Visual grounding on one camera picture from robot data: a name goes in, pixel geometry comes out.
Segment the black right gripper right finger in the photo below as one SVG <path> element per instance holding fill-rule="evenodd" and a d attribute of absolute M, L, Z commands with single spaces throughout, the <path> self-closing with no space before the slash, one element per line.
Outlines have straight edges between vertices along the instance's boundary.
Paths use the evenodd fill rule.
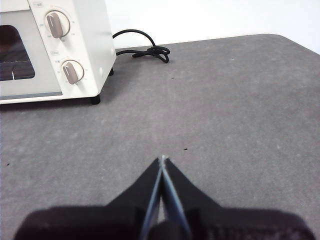
<path fill-rule="evenodd" d="M 197 188 L 169 158 L 163 160 L 167 205 L 193 240 L 314 240 L 298 215 L 276 209 L 223 207 Z"/>

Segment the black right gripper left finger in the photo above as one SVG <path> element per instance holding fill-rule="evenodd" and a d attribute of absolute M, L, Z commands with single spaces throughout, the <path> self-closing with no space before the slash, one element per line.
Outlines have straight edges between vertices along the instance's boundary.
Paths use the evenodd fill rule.
<path fill-rule="evenodd" d="M 16 240 L 139 240 L 158 211 L 161 170 L 155 159 L 107 205 L 55 206 L 30 213 Z"/>

